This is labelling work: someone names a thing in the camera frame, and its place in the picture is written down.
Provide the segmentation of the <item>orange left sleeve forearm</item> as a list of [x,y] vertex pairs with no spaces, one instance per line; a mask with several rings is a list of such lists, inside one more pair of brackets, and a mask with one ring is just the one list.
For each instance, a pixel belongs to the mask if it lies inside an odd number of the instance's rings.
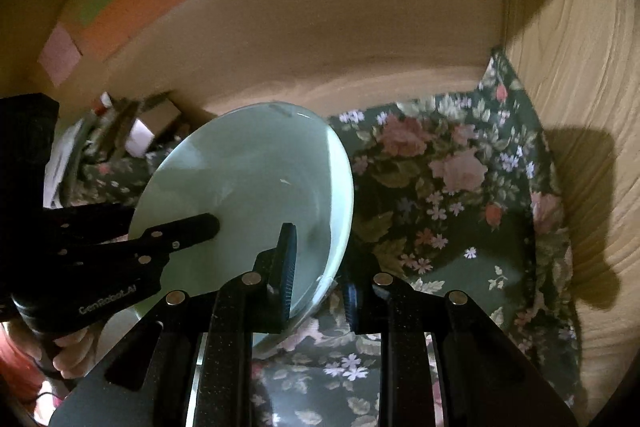
[[18,349],[5,329],[0,339],[1,380],[12,398],[28,413],[34,413],[44,382],[43,373],[32,358]]

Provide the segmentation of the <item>left hand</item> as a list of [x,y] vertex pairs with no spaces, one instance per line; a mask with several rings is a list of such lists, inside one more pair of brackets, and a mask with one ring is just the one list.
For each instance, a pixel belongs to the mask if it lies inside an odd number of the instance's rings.
[[[2,324],[6,335],[15,347],[32,361],[42,359],[42,346],[32,331],[21,321],[12,320]],[[66,379],[86,376],[96,365],[96,351],[103,331],[102,324],[93,324],[80,331],[55,340],[60,348],[51,358],[53,367]]]

